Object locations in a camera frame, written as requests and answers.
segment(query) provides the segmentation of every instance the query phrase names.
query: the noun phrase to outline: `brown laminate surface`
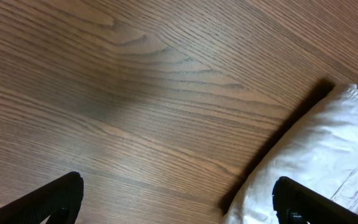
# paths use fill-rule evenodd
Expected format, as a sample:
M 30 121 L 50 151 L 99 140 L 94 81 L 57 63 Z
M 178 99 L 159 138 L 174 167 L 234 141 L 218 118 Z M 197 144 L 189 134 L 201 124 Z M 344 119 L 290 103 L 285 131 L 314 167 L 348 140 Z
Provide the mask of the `brown laminate surface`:
M 217 223 L 358 84 L 358 1 L 0 0 L 0 207 L 76 170 L 78 223 Z

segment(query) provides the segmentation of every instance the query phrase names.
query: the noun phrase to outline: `black object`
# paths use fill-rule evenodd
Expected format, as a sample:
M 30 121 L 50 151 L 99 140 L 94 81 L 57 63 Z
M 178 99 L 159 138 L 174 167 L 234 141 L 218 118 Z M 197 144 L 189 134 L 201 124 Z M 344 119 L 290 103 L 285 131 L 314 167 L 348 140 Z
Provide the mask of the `black object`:
M 280 224 L 358 224 L 358 215 L 288 177 L 274 185 L 273 208 Z
M 0 208 L 0 224 L 74 224 L 84 194 L 77 172 L 63 177 Z

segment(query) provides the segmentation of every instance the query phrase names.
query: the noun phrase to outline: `wooden table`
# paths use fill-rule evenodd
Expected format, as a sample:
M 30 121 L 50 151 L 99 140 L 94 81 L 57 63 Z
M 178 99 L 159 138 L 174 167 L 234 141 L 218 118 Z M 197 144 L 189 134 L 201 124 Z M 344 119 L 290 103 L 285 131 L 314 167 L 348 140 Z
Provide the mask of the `wooden table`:
M 77 170 L 78 223 L 217 223 L 340 83 L 358 1 L 0 0 L 0 206 Z

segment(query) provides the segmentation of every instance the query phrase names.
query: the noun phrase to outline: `white fabric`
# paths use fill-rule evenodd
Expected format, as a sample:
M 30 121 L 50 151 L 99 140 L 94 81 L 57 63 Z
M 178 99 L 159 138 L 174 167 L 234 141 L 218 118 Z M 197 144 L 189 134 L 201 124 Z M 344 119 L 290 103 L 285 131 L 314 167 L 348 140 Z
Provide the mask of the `white fabric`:
M 278 223 L 272 190 L 287 176 L 358 214 L 358 89 L 337 86 L 269 151 L 222 224 Z

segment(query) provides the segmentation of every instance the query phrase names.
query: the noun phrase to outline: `white cloth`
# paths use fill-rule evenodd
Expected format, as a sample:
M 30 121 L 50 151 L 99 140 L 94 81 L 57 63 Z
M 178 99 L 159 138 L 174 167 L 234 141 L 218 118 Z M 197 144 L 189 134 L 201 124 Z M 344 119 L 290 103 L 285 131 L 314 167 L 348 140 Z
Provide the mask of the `white cloth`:
M 222 224 L 278 223 L 272 190 L 287 176 L 358 214 L 358 89 L 337 86 L 274 145 Z

